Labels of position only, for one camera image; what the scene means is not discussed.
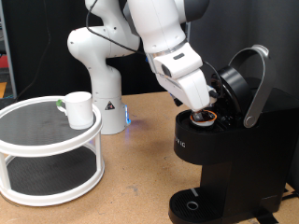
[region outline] mesh shelf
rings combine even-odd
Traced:
[[[16,157],[7,169],[13,190],[45,196],[66,192],[88,181],[96,172],[96,158],[88,148],[80,147],[50,157]]]

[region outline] white round stand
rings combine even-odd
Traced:
[[[26,100],[0,111],[0,190],[12,202],[69,202],[91,190],[104,174],[99,109],[93,105],[91,128],[72,130],[55,104],[62,97]]]

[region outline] coffee maker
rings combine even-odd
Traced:
[[[240,66],[262,60],[260,78],[244,77]],[[255,45],[239,51],[212,76],[223,96],[208,110],[208,127],[194,125],[192,111],[176,117],[175,152],[202,165],[199,188],[173,195],[169,216],[175,224],[229,224],[275,213],[280,206],[299,134],[299,101],[273,88],[276,68],[269,50]]]

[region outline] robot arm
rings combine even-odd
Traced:
[[[210,105],[201,57],[186,41],[180,23],[194,18],[182,0],[128,0],[136,31],[144,43],[150,67],[161,86],[193,111]],[[204,3],[199,18],[206,10]]]
[[[94,0],[85,0],[90,9]],[[140,38],[132,35],[129,24],[121,14],[119,0],[97,1],[93,14],[101,17],[104,26],[90,27],[94,32],[131,49],[138,49]],[[89,71],[93,103],[103,118],[102,134],[121,132],[127,125],[125,105],[121,101],[121,74],[108,66],[106,58],[123,57],[132,52],[92,34],[86,27],[74,30],[68,37],[70,53]]]

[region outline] table surface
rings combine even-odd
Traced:
[[[165,223],[171,196],[199,187],[201,166],[176,156],[176,107],[167,92],[123,96],[132,124],[123,132],[102,135],[106,170],[82,197],[49,207],[29,207],[0,197],[0,223]],[[299,223],[299,200],[282,202],[279,223]],[[240,222],[258,224],[255,219]]]

